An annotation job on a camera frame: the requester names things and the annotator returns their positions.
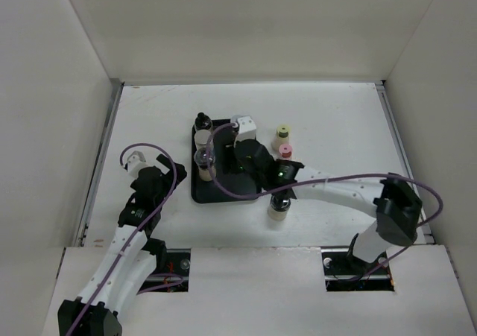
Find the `chrome cap condiment bottle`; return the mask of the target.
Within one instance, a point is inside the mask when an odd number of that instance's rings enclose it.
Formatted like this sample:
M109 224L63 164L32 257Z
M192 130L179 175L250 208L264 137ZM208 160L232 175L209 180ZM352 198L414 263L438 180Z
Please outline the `chrome cap condiment bottle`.
M216 176L215 154L213 150L201 148L195 152L194 161L198 167L198 175L204 182L211 182Z

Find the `blue label silver lid bottle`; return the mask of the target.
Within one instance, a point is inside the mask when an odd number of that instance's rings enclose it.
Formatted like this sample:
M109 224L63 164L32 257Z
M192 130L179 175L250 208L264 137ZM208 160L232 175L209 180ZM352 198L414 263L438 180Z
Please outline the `blue label silver lid bottle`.
M198 130L194 134L194 143L196 150L205 149L208 145L209 148L213 149L213 140L208 142L209 137L212 135L210 130Z

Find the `pink cap condiment bottle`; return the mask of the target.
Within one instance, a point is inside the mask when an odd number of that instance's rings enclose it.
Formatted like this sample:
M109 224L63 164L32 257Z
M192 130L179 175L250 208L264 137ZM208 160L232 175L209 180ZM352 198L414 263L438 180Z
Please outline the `pink cap condiment bottle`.
M292 158L293 148L290 144L280 145L278 151L281 159L290 160Z

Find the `small black knob cap bottle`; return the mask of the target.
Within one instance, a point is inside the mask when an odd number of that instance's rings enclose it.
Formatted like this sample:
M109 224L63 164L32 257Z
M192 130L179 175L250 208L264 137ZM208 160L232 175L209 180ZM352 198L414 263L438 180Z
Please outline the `small black knob cap bottle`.
M199 112L195 118L194 122L195 131L198 132L200 130L213 130L213 123L211 118L205 114L204 112Z

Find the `black round cap bottle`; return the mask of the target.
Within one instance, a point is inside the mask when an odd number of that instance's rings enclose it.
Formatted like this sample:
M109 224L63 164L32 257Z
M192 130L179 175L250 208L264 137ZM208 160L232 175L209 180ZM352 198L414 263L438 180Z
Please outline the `black round cap bottle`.
M290 207L290 198L273 195L268 206L268 217L274 221L284 221Z

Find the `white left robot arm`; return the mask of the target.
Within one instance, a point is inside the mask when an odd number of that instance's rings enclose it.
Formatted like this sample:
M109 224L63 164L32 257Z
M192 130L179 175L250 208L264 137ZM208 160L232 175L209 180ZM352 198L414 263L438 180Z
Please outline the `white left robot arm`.
M120 317L128 303L150 275L165 271L165 242L151 235L165 201L187 173L183 165L164 154L157 161L166 172L149 165L138 151L128 157L125 169L133 177L133 192L94 275L74 300L65 299L60 305L60 335L121 335Z

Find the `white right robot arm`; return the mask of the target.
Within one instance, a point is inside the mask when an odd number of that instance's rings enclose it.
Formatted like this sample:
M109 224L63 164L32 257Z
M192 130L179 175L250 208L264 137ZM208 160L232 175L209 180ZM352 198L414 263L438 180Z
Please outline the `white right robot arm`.
M353 236L342 263L354 273L365 274L389 247L410 247L417 239L422 201L397 174L333 181L301 162L273 158L255 139L235 143L233 154L240 169L271 193L268 212L277 221L293 200L320 200L372 217L372 224Z

